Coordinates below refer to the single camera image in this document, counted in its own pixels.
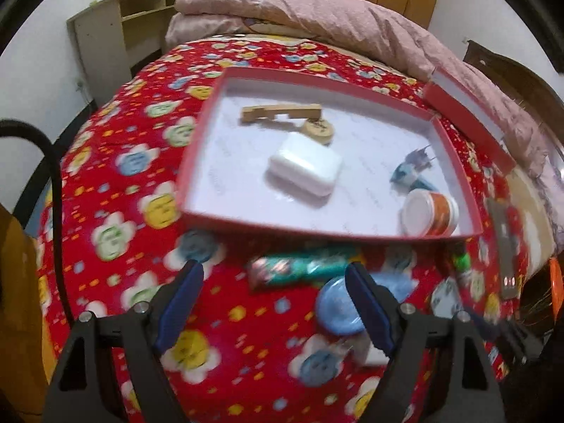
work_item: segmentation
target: round wooden disc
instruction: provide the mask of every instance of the round wooden disc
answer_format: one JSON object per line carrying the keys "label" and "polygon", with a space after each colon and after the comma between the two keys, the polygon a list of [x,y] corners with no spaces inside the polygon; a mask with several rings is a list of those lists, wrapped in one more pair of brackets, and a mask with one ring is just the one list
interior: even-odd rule
{"label": "round wooden disc", "polygon": [[321,143],[322,145],[328,145],[331,143],[333,135],[335,134],[335,128],[325,119],[305,121],[304,125],[301,126],[301,131],[304,135],[307,135],[309,138]]}

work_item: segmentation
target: white soap bar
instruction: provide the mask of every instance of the white soap bar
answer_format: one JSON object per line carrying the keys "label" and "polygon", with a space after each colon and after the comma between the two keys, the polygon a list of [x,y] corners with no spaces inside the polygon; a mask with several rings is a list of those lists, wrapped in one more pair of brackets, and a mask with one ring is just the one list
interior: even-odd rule
{"label": "white soap bar", "polygon": [[352,359],[358,366],[385,366],[390,360],[382,350],[374,346],[366,331],[352,339],[351,343],[353,349]]}
{"label": "white soap bar", "polygon": [[280,178],[323,197],[333,192],[342,164],[343,158],[332,149],[292,132],[270,157],[269,169]]}

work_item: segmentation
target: blue gripper pad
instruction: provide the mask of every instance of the blue gripper pad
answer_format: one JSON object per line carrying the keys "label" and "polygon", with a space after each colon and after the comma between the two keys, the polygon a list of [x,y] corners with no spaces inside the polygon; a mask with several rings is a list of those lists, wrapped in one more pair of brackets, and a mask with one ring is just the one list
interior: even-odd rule
{"label": "blue gripper pad", "polygon": [[163,310],[159,319],[157,339],[153,343],[153,347],[161,354],[176,343],[200,294],[203,282],[204,270],[202,264],[194,264]]}
{"label": "blue gripper pad", "polygon": [[386,356],[390,356],[395,347],[391,336],[390,320],[354,265],[346,268],[345,285],[370,340],[377,349],[382,350]]}

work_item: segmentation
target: wooden headboard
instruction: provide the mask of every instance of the wooden headboard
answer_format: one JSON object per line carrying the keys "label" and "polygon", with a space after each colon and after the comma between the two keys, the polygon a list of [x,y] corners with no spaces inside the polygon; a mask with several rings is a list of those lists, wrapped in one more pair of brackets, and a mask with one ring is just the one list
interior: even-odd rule
{"label": "wooden headboard", "polygon": [[564,104],[545,80],[519,62],[469,41],[464,61],[476,67],[539,123],[549,158],[564,180]]}

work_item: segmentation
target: green object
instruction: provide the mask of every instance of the green object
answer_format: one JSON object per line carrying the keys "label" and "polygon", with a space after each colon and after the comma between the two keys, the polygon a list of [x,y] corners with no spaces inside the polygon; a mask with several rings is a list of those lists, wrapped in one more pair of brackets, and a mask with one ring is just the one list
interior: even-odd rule
{"label": "green object", "polygon": [[249,282],[258,286],[286,286],[298,281],[330,280],[343,276],[354,256],[355,247],[333,247],[271,254],[250,263]]}
{"label": "green object", "polygon": [[470,254],[465,252],[464,254],[460,254],[458,256],[455,255],[452,257],[452,263],[454,264],[456,270],[459,272],[465,272],[472,264],[470,261]]}

